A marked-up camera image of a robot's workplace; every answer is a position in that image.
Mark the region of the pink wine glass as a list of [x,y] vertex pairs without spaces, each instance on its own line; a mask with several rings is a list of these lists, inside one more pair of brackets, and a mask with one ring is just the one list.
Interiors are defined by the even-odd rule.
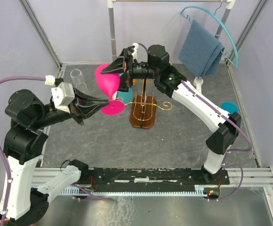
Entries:
[[125,105],[122,101],[113,99],[113,95],[117,92],[120,85],[120,75],[118,73],[105,73],[105,69],[108,64],[100,65],[95,69],[95,79],[98,88],[109,97],[108,105],[101,109],[105,115],[118,115],[125,109]]

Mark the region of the clear wine glass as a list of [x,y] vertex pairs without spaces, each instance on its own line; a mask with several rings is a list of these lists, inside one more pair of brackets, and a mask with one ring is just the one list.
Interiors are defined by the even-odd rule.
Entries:
[[80,83],[80,84],[77,84],[75,86],[75,88],[81,92],[81,93],[84,93],[84,94],[87,94],[88,92],[88,89],[87,89],[87,85],[85,83]]
[[79,85],[81,83],[84,83],[82,71],[79,69],[73,69],[70,72],[70,77],[72,80],[72,84],[74,85]]

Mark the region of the blue wine glass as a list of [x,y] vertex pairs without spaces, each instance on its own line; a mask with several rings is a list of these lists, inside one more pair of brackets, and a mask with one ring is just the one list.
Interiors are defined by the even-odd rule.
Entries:
[[118,91],[117,100],[122,101],[124,104],[133,101],[133,91],[132,88],[129,88],[127,92]]
[[233,114],[235,112],[237,112],[237,113],[239,112],[238,107],[234,103],[232,103],[232,102],[223,102],[221,104],[221,108],[223,110],[227,111],[229,114]]

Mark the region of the clear wine glass front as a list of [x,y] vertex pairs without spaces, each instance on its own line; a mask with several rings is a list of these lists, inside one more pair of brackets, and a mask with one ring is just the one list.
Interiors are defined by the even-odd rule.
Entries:
[[81,83],[84,83],[82,71],[79,69],[73,69],[70,72],[70,77],[72,80],[72,84],[74,85],[79,85]]

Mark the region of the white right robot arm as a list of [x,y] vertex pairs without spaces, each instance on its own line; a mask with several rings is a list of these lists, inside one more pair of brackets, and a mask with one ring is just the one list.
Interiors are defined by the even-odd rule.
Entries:
[[169,63],[170,55],[162,45],[151,45],[147,50],[147,61],[138,62],[137,47],[124,48],[111,64],[95,70],[100,90],[109,96],[109,104],[102,108],[107,115],[119,114],[124,110],[123,102],[113,99],[117,91],[127,92],[134,79],[151,79],[163,94],[181,103],[197,115],[210,129],[212,135],[206,140],[209,148],[200,173],[196,177],[206,184],[218,179],[227,150],[239,135],[241,116],[230,114],[212,103],[197,91],[186,77]]

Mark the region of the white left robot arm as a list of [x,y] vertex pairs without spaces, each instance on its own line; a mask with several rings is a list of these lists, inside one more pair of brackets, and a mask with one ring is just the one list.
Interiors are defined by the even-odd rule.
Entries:
[[43,129],[68,119],[82,125],[85,119],[107,105],[106,99],[86,95],[66,82],[52,89],[48,104],[28,89],[12,94],[5,109],[11,119],[11,127],[2,151],[9,169],[0,201],[0,220],[7,219],[10,226],[32,225],[45,215],[50,203],[65,188],[90,180],[89,166],[79,160],[71,160],[49,182],[32,187],[33,173],[48,139]]

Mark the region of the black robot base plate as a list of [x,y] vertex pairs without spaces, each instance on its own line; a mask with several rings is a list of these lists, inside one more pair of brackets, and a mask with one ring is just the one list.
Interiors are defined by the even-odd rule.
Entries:
[[209,175],[201,169],[191,168],[93,168],[82,173],[76,182],[79,185],[105,185],[114,183],[159,183],[182,182],[188,185],[228,185],[228,172],[219,170],[215,175]]

